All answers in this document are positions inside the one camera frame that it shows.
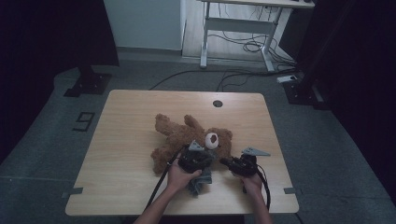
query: forearm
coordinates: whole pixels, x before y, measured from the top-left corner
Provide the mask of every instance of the forearm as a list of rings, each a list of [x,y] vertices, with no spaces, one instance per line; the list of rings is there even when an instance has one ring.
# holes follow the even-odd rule
[[[160,196],[149,206],[134,224],[156,224],[163,216],[166,206],[177,192],[172,189],[165,189]]]
[[[253,212],[255,223],[257,224],[272,224],[271,216],[268,212],[267,206],[265,205],[262,192],[254,192],[249,194],[250,200],[253,205]]]

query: white wall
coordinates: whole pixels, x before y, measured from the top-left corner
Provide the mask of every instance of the white wall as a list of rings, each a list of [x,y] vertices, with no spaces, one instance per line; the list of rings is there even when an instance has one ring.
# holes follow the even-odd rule
[[[181,50],[186,0],[105,0],[117,47]]]

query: teddy bear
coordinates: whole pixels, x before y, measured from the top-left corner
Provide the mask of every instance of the teddy bear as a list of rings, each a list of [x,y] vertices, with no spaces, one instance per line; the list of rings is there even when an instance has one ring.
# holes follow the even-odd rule
[[[205,130],[192,115],[184,116],[185,124],[177,124],[163,114],[158,114],[155,120],[155,130],[167,136],[165,144],[151,153],[154,160],[153,171],[157,175],[165,170],[167,163],[179,149],[192,141],[205,149],[212,149],[216,154],[216,161],[231,157],[233,133],[227,129]]]

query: wooden table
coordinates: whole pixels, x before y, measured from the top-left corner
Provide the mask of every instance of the wooden table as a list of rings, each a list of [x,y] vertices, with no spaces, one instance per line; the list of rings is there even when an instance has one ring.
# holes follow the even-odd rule
[[[206,68],[207,66],[207,33],[209,30],[213,31],[227,31],[238,33],[250,33],[267,35],[265,44],[261,49],[262,57],[269,72],[274,72],[275,68],[272,64],[272,57],[269,53],[271,42],[274,38],[277,24],[279,22],[282,9],[284,7],[290,8],[313,8],[315,4],[311,1],[309,3],[291,0],[199,0],[206,3],[205,26],[204,26],[204,41],[201,48],[200,66]],[[238,5],[253,5],[263,7],[278,7],[278,11],[273,21],[252,21],[252,20],[236,20],[227,18],[212,18],[209,15],[210,3],[225,3]]]
[[[222,101],[215,107],[214,101]],[[112,91],[92,137],[75,188],[81,194],[70,195],[66,214],[70,216],[140,215],[159,177],[152,172],[150,157],[165,136],[154,128],[155,116],[167,115],[183,124],[186,114],[193,115],[204,127],[227,128],[233,132],[232,155],[255,147],[271,154],[259,157],[271,190],[271,213],[296,213],[296,196],[286,194],[292,188],[276,133],[264,98],[258,93],[194,91]],[[170,202],[166,215],[250,214],[248,197],[239,179],[227,167],[216,163],[213,184],[205,185],[197,198],[182,191]],[[166,184],[166,178],[159,192]]]

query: desk leg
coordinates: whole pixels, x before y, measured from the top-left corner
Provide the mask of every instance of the desk leg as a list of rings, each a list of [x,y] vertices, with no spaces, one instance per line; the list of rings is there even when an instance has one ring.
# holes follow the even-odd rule
[[[282,13],[282,7],[280,7],[276,13],[276,18],[273,21],[273,26],[271,28],[271,33],[268,36],[267,40],[265,41],[264,48],[262,49],[262,57],[264,58],[265,65],[267,66],[268,72],[274,72],[275,69],[272,64],[272,57],[269,53],[269,48],[271,47],[271,42],[274,39],[274,34],[276,31],[277,24],[279,22],[280,14]]]
[[[209,9],[210,3],[207,3],[206,6],[206,15],[205,15],[205,26],[204,26],[204,42],[202,43],[201,48],[201,68],[206,68],[206,61],[207,61],[207,22],[209,21]]]

